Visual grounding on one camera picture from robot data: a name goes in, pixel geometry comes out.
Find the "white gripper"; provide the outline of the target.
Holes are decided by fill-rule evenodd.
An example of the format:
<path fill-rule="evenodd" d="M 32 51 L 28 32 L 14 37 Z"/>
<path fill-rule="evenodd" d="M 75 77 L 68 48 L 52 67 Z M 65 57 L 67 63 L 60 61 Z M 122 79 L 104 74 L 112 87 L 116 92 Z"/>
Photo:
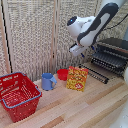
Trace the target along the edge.
<path fill-rule="evenodd" d="M 85 58 L 85 56 L 84 56 L 84 54 L 82 52 L 85 51 L 85 50 L 86 50 L 86 47 L 79 46 L 77 44 L 73 44 L 69 48 L 69 52 L 72 53 L 74 56 L 78 56 L 79 54 L 81 54 L 81 56 L 83 58 Z"/>

